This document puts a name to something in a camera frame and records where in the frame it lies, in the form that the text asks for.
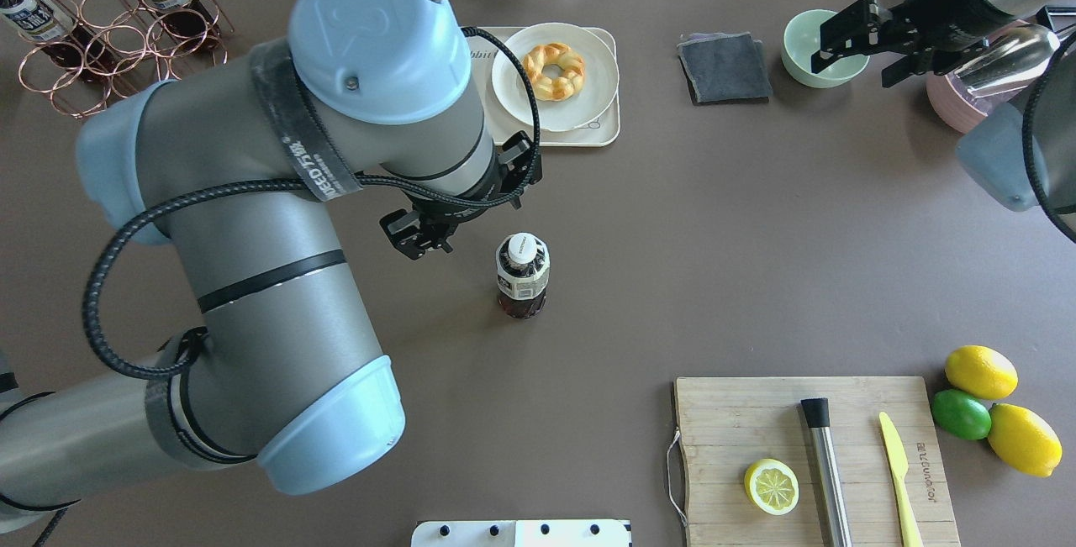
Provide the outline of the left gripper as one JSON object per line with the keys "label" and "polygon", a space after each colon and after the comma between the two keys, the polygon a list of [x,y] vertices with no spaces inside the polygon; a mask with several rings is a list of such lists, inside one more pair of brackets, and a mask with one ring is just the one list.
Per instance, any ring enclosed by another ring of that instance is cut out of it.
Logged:
{"label": "left gripper", "polygon": [[428,250],[445,250],[457,226],[484,213],[483,209],[430,200],[416,194],[407,193],[411,200],[410,211],[399,209],[381,218],[381,229],[387,235],[393,248],[409,260],[420,260]]}

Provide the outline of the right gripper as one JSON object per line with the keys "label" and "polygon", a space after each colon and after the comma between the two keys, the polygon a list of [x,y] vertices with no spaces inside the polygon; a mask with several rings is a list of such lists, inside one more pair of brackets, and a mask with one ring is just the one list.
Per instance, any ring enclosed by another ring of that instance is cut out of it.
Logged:
{"label": "right gripper", "polygon": [[[853,55],[879,53],[883,26],[877,0],[856,0],[819,27],[820,48],[811,56],[815,75]],[[900,60],[881,72],[883,88],[934,69],[954,69],[983,53],[989,6],[980,1],[905,1],[892,8],[883,40],[895,43]]]}

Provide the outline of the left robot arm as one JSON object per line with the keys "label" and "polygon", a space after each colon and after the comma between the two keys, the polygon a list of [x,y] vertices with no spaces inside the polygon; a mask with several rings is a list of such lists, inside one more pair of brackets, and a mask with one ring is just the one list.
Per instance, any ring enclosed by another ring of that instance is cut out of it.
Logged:
{"label": "left robot arm", "polygon": [[[16,399],[3,380],[3,532],[82,497],[255,461],[278,491],[344,481],[406,417],[327,204],[366,187],[412,207],[381,228],[411,260],[541,179],[541,135],[501,150],[450,0],[297,0],[288,33],[88,120],[77,173],[114,236],[82,324],[108,374]],[[105,339],[103,287],[124,247],[166,242],[203,326],[148,363]]]}

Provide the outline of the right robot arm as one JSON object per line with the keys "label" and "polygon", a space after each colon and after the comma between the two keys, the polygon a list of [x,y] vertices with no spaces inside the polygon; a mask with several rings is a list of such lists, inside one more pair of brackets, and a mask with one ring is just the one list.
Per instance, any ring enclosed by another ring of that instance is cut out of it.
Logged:
{"label": "right robot arm", "polygon": [[900,54],[884,87],[954,73],[972,94],[1011,90],[957,145],[963,169],[1014,211],[1038,207],[1073,238],[1073,37],[1029,18],[1053,0],[856,0],[815,32],[810,69],[851,56]]}

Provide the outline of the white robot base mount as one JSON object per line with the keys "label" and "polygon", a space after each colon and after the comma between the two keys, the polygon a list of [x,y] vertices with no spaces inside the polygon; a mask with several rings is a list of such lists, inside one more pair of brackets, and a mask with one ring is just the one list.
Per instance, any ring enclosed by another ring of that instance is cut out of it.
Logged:
{"label": "white robot base mount", "polygon": [[631,546],[629,520],[609,518],[425,521],[411,546]]}

